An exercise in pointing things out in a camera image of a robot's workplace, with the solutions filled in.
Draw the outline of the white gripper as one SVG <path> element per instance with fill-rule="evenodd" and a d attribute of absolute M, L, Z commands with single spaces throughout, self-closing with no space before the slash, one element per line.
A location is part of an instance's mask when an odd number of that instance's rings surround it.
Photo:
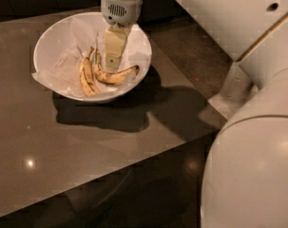
<path fill-rule="evenodd" d="M 101 0 L 102 15 L 112 25 L 105 32 L 106 68 L 110 72 L 116 72 L 120 66 L 129 26 L 137 22 L 142 4 L 143 0 Z"/>

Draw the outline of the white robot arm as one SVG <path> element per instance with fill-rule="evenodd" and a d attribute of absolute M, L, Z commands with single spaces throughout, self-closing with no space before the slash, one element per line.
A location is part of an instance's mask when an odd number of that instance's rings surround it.
<path fill-rule="evenodd" d="M 288 0 L 175 0 L 232 58 L 201 228 L 288 228 Z"/>

